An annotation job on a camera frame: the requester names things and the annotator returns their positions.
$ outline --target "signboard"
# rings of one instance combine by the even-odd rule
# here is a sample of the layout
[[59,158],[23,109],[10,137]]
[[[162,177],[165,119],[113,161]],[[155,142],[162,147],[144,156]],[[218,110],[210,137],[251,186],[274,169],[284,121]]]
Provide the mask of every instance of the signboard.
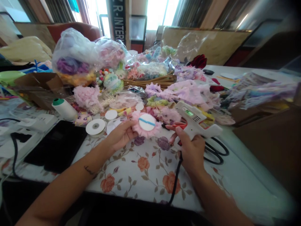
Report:
[[110,6],[114,40],[121,40],[126,45],[125,0],[112,0]]

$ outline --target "hand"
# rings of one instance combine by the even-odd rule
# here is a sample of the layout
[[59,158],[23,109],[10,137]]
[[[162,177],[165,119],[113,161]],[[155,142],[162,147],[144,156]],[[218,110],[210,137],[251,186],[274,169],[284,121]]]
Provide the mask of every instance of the hand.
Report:
[[107,136],[104,142],[112,151],[111,154],[138,136],[138,133],[134,132],[132,129],[133,125],[135,125],[134,121],[123,121]]
[[[176,125],[185,125],[185,123],[176,122]],[[176,131],[170,138],[170,143],[173,144],[176,137],[179,136],[182,142],[182,165],[191,175],[205,173],[204,168],[204,151],[205,141],[201,135],[196,135],[192,141],[187,133],[181,127],[166,126],[167,129]]]

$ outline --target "green indicator light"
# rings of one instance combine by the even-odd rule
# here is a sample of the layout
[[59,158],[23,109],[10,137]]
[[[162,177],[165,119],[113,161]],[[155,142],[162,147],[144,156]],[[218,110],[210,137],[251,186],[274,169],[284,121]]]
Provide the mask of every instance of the green indicator light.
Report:
[[187,115],[193,116],[193,113],[191,111],[186,110],[185,112],[186,112]]

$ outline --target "wrist tattoo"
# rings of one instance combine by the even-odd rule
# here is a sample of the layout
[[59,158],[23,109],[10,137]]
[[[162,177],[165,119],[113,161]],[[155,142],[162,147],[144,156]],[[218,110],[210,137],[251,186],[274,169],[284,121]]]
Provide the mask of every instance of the wrist tattoo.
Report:
[[94,175],[95,172],[92,172],[91,170],[88,169],[89,166],[84,166],[85,170],[90,174],[90,175]]

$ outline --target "hot glue gun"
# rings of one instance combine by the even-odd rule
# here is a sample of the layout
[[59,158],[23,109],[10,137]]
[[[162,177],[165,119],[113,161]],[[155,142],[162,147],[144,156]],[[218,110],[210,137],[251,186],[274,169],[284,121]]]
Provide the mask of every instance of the hot glue gun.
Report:
[[[175,109],[187,121],[186,125],[182,125],[180,127],[189,135],[190,140],[192,140],[194,136],[198,134],[206,138],[211,138],[213,136],[220,135],[223,131],[223,129],[216,124],[212,126],[206,125],[204,120],[207,117],[204,116],[198,108],[192,107],[183,101],[179,101],[176,104]],[[177,150],[181,150],[181,146],[182,143],[180,138],[177,137],[174,142],[174,147]]]

